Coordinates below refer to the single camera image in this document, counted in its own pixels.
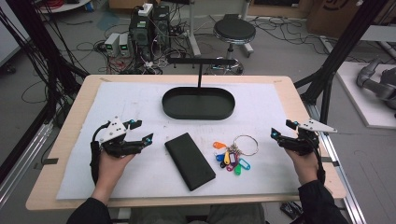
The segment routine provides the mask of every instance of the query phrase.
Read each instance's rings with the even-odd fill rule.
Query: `green component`
[[[241,165],[237,164],[235,168],[233,169],[236,175],[241,175]]]

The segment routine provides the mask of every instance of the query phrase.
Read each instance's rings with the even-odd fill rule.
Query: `aluminum frame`
[[[318,120],[320,116],[320,112],[318,111],[318,108],[315,105],[305,104],[305,108],[312,119]],[[355,194],[353,193],[352,187],[350,186],[347,180],[347,175],[344,172],[343,166],[341,165],[341,162],[337,156],[337,153],[335,151],[334,145],[332,144],[332,140],[330,139],[330,136],[327,135],[326,133],[320,132],[319,138],[323,143],[324,147],[326,148],[327,152],[329,153],[329,156],[332,158],[332,161],[338,161],[338,166],[335,166],[334,168],[338,176],[340,177],[341,182],[344,185],[344,188],[346,189],[346,197],[345,199],[343,199],[343,202],[346,206],[346,210],[349,214],[352,223],[354,224],[367,223],[366,219],[364,218],[363,212],[361,211],[361,207],[359,206],[359,203],[355,197]]]
[[[0,186],[0,210],[6,204],[9,196],[12,194],[18,183],[26,174],[27,170],[35,159],[35,156],[47,141],[53,129],[52,121],[49,124],[41,125],[40,129],[35,134],[29,146],[25,149],[23,154],[18,159],[12,170],[9,172],[7,178]]]

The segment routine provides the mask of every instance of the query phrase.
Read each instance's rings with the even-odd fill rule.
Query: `power supply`
[[[132,44],[128,34],[120,34],[121,57],[131,57]]]
[[[169,48],[169,6],[156,6],[152,19],[155,25],[158,46],[161,49]]]
[[[120,34],[111,34],[105,42],[107,55],[117,57],[120,53]]]
[[[151,44],[153,40],[152,23],[149,17],[133,15],[129,26],[129,33],[136,44],[138,57],[146,61],[152,61]]]

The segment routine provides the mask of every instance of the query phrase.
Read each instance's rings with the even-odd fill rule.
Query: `cardboard box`
[[[300,0],[297,7],[256,5],[254,1],[251,1],[247,14],[249,16],[304,19],[308,16],[313,1],[314,0]]]
[[[141,7],[145,3],[152,3],[150,0],[108,0],[108,5],[110,8],[127,8],[132,9],[134,7]]]
[[[315,0],[306,21],[307,31],[316,35],[340,37],[359,9],[356,2]]]
[[[384,8],[379,12],[378,16],[375,18],[374,22],[379,23],[383,17],[387,14],[387,12],[391,9],[393,0],[388,0],[387,4]],[[388,14],[388,16],[383,20],[383,23],[387,23],[393,20],[396,17],[396,7],[392,9],[392,11]]]

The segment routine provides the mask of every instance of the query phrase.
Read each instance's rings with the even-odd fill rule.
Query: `sleeve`
[[[307,224],[343,224],[348,223],[334,204],[330,192],[318,180],[299,187],[300,201],[304,210],[304,220]]]
[[[89,198],[67,219],[67,224],[111,224],[107,207],[100,201]]]

